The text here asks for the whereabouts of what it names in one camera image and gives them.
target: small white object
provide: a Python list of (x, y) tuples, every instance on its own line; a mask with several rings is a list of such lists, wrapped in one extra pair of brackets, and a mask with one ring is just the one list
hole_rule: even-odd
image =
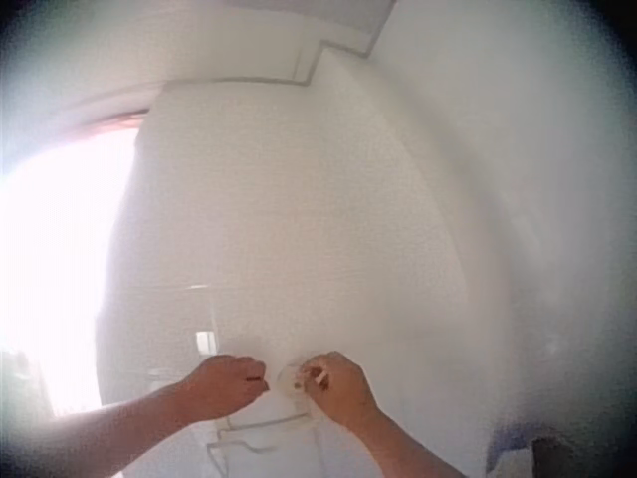
[(215, 339), (215, 333), (211, 331), (197, 332), (197, 349), (203, 356), (216, 356), (217, 355), (217, 341)]

